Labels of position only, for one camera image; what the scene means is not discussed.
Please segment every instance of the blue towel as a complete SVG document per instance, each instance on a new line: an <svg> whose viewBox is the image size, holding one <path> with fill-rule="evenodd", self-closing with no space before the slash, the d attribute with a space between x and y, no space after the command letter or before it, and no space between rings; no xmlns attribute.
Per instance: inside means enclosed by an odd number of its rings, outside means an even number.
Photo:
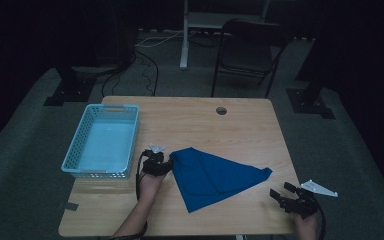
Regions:
<svg viewBox="0 0 384 240"><path fill-rule="evenodd" d="M170 154L173 173L188 212L222 201L269 178L258 169L186 148Z"/></svg>

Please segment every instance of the plastic basket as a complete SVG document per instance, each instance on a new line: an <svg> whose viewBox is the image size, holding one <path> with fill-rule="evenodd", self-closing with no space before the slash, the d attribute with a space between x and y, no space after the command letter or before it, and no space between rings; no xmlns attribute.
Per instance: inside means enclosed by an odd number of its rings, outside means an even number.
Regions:
<svg viewBox="0 0 384 240"><path fill-rule="evenodd" d="M136 105L89 104L62 171L76 178L129 178L138 128Z"/></svg>

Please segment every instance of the desk leg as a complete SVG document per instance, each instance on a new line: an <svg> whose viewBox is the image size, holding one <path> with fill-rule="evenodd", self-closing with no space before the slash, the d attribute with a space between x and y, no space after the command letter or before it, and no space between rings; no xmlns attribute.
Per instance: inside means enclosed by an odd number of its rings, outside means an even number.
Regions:
<svg viewBox="0 0 384 240"><path fill-rule="evenodd" d="M188 69L188 53L189 53L189 41L188 41L188 0L184 1L185 11L183 13L183 44L182 44L182 56L180 57L180 69Z"/></svg>

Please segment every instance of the wooden table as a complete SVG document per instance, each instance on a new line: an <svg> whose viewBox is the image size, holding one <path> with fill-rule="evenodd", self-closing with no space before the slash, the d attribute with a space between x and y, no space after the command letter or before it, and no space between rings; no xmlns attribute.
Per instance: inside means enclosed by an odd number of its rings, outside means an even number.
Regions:
<svg viewBox="0 0 384 240"><path fill-rule="evenodd" d="M269 196L270 188L288 196L284 182L298 185L288 149L269 100L234 98L106 97L103 103L136 104L140 126L129 180L76 179L59 233L65 237L110 236L136 203L134 174L149 144L165 145L166 159L194 147L258 168L270 178L219 203L188 213L173 173L164 179L148 219L147 236L292 233L293 221ZM225 115L216 112L227 110Z"/></svg>

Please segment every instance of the dark background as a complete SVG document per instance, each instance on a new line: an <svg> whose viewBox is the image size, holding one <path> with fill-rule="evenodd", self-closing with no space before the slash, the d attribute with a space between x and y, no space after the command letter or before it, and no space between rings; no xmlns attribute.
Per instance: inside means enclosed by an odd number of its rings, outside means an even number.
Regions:
<svg viewBox="0 0 384 240"><path fill-rule="evenodd" d="M249 2L197 0L190 10L259 14L262 3ZM180 30L182 14L178 0L0 0L0 131L55 56L71 66L119 64L137 29ZM384 1L273 1L267 21L317 39L298 80L339 93L384 175Z"/></svg>

